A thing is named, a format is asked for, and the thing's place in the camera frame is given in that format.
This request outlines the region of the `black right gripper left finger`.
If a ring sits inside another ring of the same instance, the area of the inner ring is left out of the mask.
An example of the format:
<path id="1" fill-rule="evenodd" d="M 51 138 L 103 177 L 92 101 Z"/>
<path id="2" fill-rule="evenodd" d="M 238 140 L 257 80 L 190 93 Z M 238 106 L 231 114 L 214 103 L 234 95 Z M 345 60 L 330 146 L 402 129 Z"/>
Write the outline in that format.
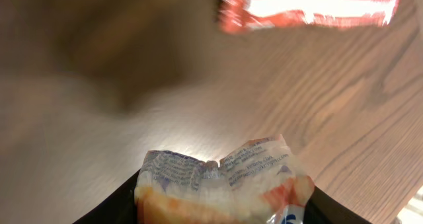
<path id="1" fill-rule="evenodd" d="M 137 224 L 134 189 L 139 171 L 74 224 Z"/>

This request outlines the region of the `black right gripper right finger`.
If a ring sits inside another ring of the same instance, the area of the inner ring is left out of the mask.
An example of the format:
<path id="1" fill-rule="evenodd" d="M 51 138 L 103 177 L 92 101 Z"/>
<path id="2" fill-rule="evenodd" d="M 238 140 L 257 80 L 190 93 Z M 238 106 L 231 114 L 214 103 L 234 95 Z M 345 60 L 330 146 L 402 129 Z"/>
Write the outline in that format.
<path id="1" fill-rule="evenodd" d="M 317 186 L 305 206 L 304 224 L 370 224 Z"/>

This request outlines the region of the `orange Kleenex tissue packet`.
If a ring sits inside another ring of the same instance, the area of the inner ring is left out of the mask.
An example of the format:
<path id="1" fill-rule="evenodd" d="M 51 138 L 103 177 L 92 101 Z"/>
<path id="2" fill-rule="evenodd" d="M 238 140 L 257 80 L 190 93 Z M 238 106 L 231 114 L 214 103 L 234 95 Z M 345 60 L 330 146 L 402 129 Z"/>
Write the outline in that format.
<path id="1" fill-rule="evenodd" d="M 134 190 L 137 222 L 302 223 L 315 184 L 281 135 L 201 161 L 149 151 Z"/>

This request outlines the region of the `red Top snack packet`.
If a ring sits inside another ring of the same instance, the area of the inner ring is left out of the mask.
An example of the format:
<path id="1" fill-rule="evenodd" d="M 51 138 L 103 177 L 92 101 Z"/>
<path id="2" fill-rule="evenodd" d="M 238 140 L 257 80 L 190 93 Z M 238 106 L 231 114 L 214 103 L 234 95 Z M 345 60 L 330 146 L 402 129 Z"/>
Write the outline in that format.
<path id="1" fill-rule="evenodd" d="M 222 0 L 219 25 L 228 33 L 317 25 L 386 26 L 400 0 Z"/>

